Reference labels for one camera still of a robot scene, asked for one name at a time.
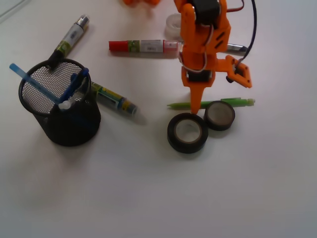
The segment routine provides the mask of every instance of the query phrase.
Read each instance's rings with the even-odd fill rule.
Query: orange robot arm
[[[251,88],[249,68],[227,56],[217,59],[216,53],[224,52],[231,26],[227,19],[226,0],[210,0],[210,12],[204,11],[204,0],[174,0],[182,15],[181,37],[184,40],[180,60],[183,63],[182,81],[191,91],[191,111],[196,114],[206,87],[211,87],[215,72],[227,72],[230,81]]]

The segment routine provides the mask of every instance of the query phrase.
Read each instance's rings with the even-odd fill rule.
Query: blue marker
[[[46,97],[48,97],[50,100],[52,100],[56,105],[61,103],[61,101],[60,101],[60,99],[58,97],[56,97],[53,93],[51,93],[44,86],[42,86],[34,78],[32,78],[29,75],[27,75],[26,72],[24,72],[22,69],[20,69],[16,64],[12,63],[10,65],[10,69],[12,69],[13,72],[15,72],[17,75],[19,75],[26,82],[28,82],[33,87],[35,87],[39,92],[43,93]]]
[[[84,68],[81,70],[78,74],[72,74],[71,76],[71,82],[70,85],[67,87],[63,95],[60,97],[60,100],[62,102],[68,100],[73,94],[75,93],[76,89],[78,89],[82,81],[85,79],[85,77],[88,75],[89,70],[87,68]]]

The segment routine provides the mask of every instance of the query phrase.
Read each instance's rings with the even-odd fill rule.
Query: orange servo bracket
[[[197,114],[201,107],[201,100],[204,89],[211,87],[216,72],[227,72],[228,79],[235,81],[244,87],[251,88],[251,78],[249,68],[242,64],[238,64],[238,60],[231,56],[226,59],[217,59],[218,52],[224,52],[227,49],[230,36],[231,26],[227,19],[227,3],[226,0],[219,0],[220,12],[213,26],[204,26],[196,24],[195,9],[187,0],[174,0],[177,10],[181,13],[181,37],[184,40],[184,46],[181,53],[182,62],[182,81],[185,87],[189,87],[191,91],[191,111]],[[189,71],[200,71],[204,65],[204,71],[210,72],[209,79],[190,80]]]
[[[153,5],[157,5],[160,2],[160,0],[144,0],[144,1]],[[134,0],[123,0],[123,2],[127,5],[130,5],[134,2]]]

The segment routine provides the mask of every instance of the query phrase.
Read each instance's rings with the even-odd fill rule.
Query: pen holder
[[[70,85],[72,74],[78,74],[84,67],[76,61],[62,59],[54,71],[50,71],[50,61],[44,61],[27,74],[46,87],[58,98]],[[101,115],[96,99],[91,94],[90,75],[85,79],[81,90],[74,93],[74,105],[61,111],[31,84],[22,80],[19,99],[26,110],[31,112],[48,138],[63,146],[77,146],[89,141],[96,135]]]

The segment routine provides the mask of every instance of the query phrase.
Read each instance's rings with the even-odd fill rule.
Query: clear tape roll
[[[170,15],[166,19],[166,33],[173,39],[182,41],[180,36],[182,16],[179,13]]]

